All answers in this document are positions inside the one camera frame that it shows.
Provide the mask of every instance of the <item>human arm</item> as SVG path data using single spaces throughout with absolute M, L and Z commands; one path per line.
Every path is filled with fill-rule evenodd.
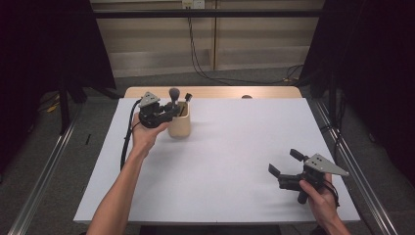
M 131 125 L 134 126 L 132 149 L 115 183 L 95 211 L 87 234 L 114 235 L 123 234 L 125 230 L 141 165 L 155 145 L 158 134 L 168 126 L 165 122 L 157 128 L 146 128 L 138 122 L 135 114 Z
M 325 174 L 325 179 L 332 182 L 332 175 Z M 308 194 L 308 203 L 317 223 L 327 234 L 350 234 L 339 218 L 333 194 L 325 187 L 318 192 L 305 180 L 300 181 L 300 187 Z

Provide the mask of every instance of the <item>table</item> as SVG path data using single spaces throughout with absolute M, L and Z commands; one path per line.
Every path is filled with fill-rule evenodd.
M 173 139 L 161 133 L 146 158 L 129 216 L 139 224 L 272 224 L 314 221 L 298 192 L 279 189 L 267 172 L 273 164 L 287 174 L 302 171 L 289 156 L 330 152 L 305 99 L 294 87 L 178 87 L 193 93 L 192 133 Z M 165 97 L 169 87 L 134 87 L 126 97 L 146 91 Z M 260 99 L 225 99 L 251 95 Z M 270 99 L 273 97 L 288 99 Z M 119 101 L 84 197 L 74 218 L 88 223 L 119 173 L 119 156 L 128 114 L 136 99 Z M 161 99 L 164 104 L 168 99 Z M 334 177 L 344 221 L 359 216 L 339 176 Z

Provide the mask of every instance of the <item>wall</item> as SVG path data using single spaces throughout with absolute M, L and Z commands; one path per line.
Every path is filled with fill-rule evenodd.
M 92 0 L 94 10 L 181 9 L 181 1 Z M 323 0 L 213 1 L 207 9 L 320 9 Z M 317 19 L 192 19 L 202 68 L 232 70 L 302 64 Z M 115 77 L 192 71 L 187 19 L 98 20 Z

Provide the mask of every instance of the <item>wire on wall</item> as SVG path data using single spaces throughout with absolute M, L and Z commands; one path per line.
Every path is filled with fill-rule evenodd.
M 276 81 L 252 81 L 252 80 L 243 80 L 243 79 L 235 79 L 235 78 L 225 78 L 225 77 L 217 77 L 217 78 L 213 78 L 208 76 L 201 68 L 199 60 L 198 60 L 198 56 L 196 54 L 196 47 L 195 47 L 195 41 L 194 41 L 194 36 L 193 36 L 193 26 L 192 26 L 192 19 L 188 18 L 188 25 L 189 25 L 189 35 L 190 35 L 190 46 L 191 46 L 191 53 L 192 53 L 192 64 L 193 64 L 193 69 L 195 70 L 195 72 L 206 79 L 209 80 L 213 80 L 216 82 L 220 82 L 222 84 L 225 85 L 229 85 L 232 86 L 231 83 L 226 82 L 226 81 L 238 81 L 238 82 L 246 82 L 246 83 L 251 83 L 251 84 L 258 84 L 258 85 L 275 85 L 281 82 L 286 82 L 287 78 L 289 78 L 289 76 L 292 76 L 294 74 L 295 71 L 297 71 L 299 68 L 302 67 L 302 65 L 296 65 L 293 67 L 288 68 L 287 70 L 287 77 L 286 78 L 282 78 L 282 79 L 278 79 Z

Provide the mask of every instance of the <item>electrical outlet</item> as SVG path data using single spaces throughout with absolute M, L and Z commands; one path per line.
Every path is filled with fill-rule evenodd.
M 183 9 L 193 9 L 193 0 L 182 0 Z
M 193 1 L 192 9 L 204 9 L 204 8 L 205 8 L 205 0 L 194 0 Z

